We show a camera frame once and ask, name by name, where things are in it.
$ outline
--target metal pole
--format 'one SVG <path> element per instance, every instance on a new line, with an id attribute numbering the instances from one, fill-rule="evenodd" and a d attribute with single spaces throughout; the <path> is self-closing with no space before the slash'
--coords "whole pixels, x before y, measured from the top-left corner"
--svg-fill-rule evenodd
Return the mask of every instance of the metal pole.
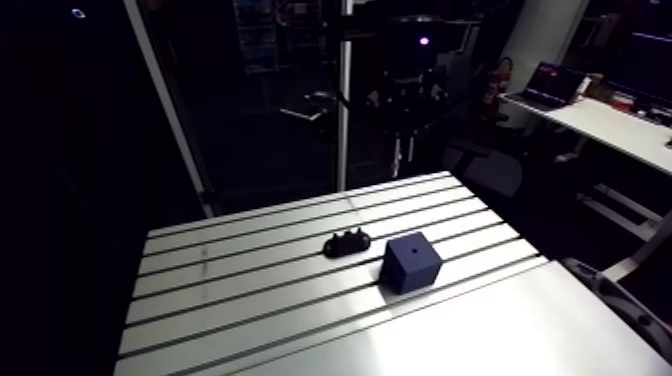
<path id="1" fill-rule="evenodd" d="M 173 136 L 175 136 L 175 141 L 177 141 L 177 147 L 180 150 L 182 155 L 182 160 L 184 161 L 185 166 L 187 167 L 187 172 L 189 173 L 189 178 L 191 183 L 196 190 L 199 200 L 201 200 L 201 205 L 203 206 L 203 212 L 205 216 L 211 218 L 214 216 L 212 206 L 203 202 L 202 193 L 205 192 L 203 185 L 203 179 L 198 171 L 194 156 L 191 153 L 189 148 L 189 143 L 184 135 L 184 130 L 180 122 L 179 117 L 177 116 L 177 111 L 175 110 L 175 105 L 173 100 L 170 97 L 168 92 L 168 86 L 166 81 L 163 78 L 161 73 L 161 67 L 159 62 L 156 59 L 154 54 L 154 49 L 152 48 L 152 43 L 149 40 L 149 35 L 147 34 L 147 29 L 145 28 L 145 23 L 140 14 L 140 8 L 138 7 L 137 0 L 124 0 L 124 6 L 126 7 L 126 12 L 128 13 L 128 18 L 131 20 L 131 25 L 133 26 L 133 31 L 135 32 L 135 37 L 138 39 L 138 44 L 140 45 L 140 50 L 142 55 L 145 58 L 147 63 L 147 68 L 149 73 L 152 76 L 152 81 L 156 87 L 156 91 L 159 94 L 159 99 L 161 100 L 161 105 L 163 110 L 166 113 L 168 118 L 168 123 L 170 124 L 170 129 L 173 131 Z"/>
<path id="2" fill-rule="evenodd" d="M 352 14 L 354 0 L 343 0 L 341 13 Z M 352 59 L 351 42 L 341 42 L 340 59 L 340 88 L 345 99 L 350 99 L 350 62 Z M 343 103 L 338 104 L 338 169 L 336 177 L 336 190 L 346 189 L 346 176 L 348 172 L 348 109 Z"/>

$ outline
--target aluminum table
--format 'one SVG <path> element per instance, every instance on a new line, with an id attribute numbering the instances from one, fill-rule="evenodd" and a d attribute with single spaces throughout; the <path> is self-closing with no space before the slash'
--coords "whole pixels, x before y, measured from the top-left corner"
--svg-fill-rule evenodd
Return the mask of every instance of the aluminum table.
<path id="1" fill-rule="evenodd" d="M 321 255 L 333 233 L 357 227 L 369 250 Z M 378 283 L 385 243 L 416 231 L 444 265 L 433 286 L 391 294 Z M 573 361 L 565 370 L 672 372 L 559 264 L 438 173 L 152 231 L 115 376 L 543 374 Z"/>

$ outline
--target fire extinguisher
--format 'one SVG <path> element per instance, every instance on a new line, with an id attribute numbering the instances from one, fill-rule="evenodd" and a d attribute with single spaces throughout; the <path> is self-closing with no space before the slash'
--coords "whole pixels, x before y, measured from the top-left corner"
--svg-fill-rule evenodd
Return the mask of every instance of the fire extinguisher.
<path id="1" fill-rule="evenodd" d="M 506 62 L 506 68 L 502 69 L 502 63 Z M 503 57 L 497 70 L 488 73 L 488 88 L 483 96 L 483 103 L 490 108 L 491 111 L 496 112 L 499 108 L 499 94 L 506 91 L 511 81 L 511 71 L 513 71 L 513 60 L 509 57 Z"/>

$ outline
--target office chair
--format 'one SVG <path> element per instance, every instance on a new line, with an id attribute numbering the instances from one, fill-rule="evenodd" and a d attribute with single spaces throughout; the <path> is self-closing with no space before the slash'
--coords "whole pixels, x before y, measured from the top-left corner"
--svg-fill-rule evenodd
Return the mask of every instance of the office chair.
<path id="1" fill-rule="evenodd" d="M 470 60 L 468 55 L 456 55 L 446 63 L 445 69 L 451 77 L 448 85 L 451 93 L 465 92 L 473 85 L 468 79 L 474 77 Z M 512 155 L 492 147 L 494 137 L 487 135 L 494 133 L 498 123 L 507 121 L 508 116 L 489 113 L 470 121 L 470 99 L 470 96 L 465 98 L 443 125 L 446 138 L 441 156 L 442 168 L 467 183 L 511 198 L 522 182 L 522 165 Z"/>

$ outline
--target desk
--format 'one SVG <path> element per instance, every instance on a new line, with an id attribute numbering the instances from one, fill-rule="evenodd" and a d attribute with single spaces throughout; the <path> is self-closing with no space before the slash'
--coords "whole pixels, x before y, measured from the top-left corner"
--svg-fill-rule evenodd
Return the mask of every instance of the desk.
<path id="1" fill-rule="evenodd" d="M 321 255 L 332 233 L 358 226 L 372 238 L 369 250 L 336 260 Z M 390 294 L 378 283 L 385 243 L 416 231 L 433 244 L 444 265 L 433 286 Z M 528 272 L 533 274 L 515 277 Z M 596 297 L 448 173 L 156 230 L 146 242 L 138 273 L 115 376 L 348 374 L 343 367 L 350 361 L 364 367 L 356 372 L 364 375 L 366 367 L 382 367 L 383 360 L 389 366 L 400 364 L 394 351 L 405 351 L 401 346 L 407 343 L 396 337 L 399 330 L 422 329 L 416 333 L 422 342 L 413 351 L 431 346 L 436 352 L 437 333 L 448 348 L 459 349 L 468 337 L 448 332 L 500 324 L 502 330 L 524 330 L 526 349 L 536 348 L 530 356 L 541 356 L 529 361 L 543 365 L 554 357 L 545 368 L 526 368 L 530 371 L 552 371 L 551 365 L 562 362 L 571 363 L 571 369 L 599 368 L 612 375 L 671 372 Z M 452 305 L 444 305 L 452 298 L 509 279 L 519 282 L 488 287 L 492 292 L 478 294 L 476 303 L 466 299 L 472 303 L 458 304 L 454 320 L 442 318 L 446 310 L 453 311 Z M 569 304 L 563 302 L 565 294 L 573 297 Z M 535 315 L 536 323 L 518 317 L 512 305 Z M 558 325 L 553 335 L 545 335 L 548 325 Z M 430 327 L 442 331 L 428 331 Z M 381 328 L 389 328 L 382 337 L 374 335 L 381 342 L 365 346 L 373 337 L 362 333 Z M 340 341 L 346 341 L 345 347 L 333 345 Z M 565 346 L 569 342 L 578 347 Z M 472 344 L 462 354 L 467 349 L 472 358 L 501 354 L 492 346 L 477 349 Z M 564 352 L 556 356 L 561 348 Z M 341 368 L 326 369 L 311 356 L 299 355 L 307 349 L 320 353 L 315 359 Z M 371 351 L 385 349 L 379 353 L 384 358 L 370 357 Z M 527 351 L 519 350 L 519 356 Z M 605 351 L 615 359 L 593 355 Z M 291 354 L 303 358 L 286 358 Z M 263 368 L 276 361 L 282 368 Z M 506 370 L 514 374 L 515 364 L 509 366 Z M 444 369 L 438 363 L 431 367 L 433 373 Z"/>
<path id="2" fill-rule="evenodd" d="M 672 129 L 670 128 L 618 111 L 605 103 L 590 98 L 553 111 L 538 110 L 506 94 L 502 95 L 501 98 L 519 108 L 567 127 L 587 138 L 629 155 L 646 165 L 672 175 L 672 150 L 665 147 L 665 143 L 672 138 Z M 602 184 L 596 186 L 596 189 L 651 220 L 647 223 L 633 224 L 599 202 L 585 201 L 587 205 L 638 235 L 646 242 L 633 256 L 616 263 L 605 271 L 605 274 L 612 280 L 618 280 L 635 270 L 665 238 L 672 235 L 672 211 L 661 218 L 658 214 Z"/>

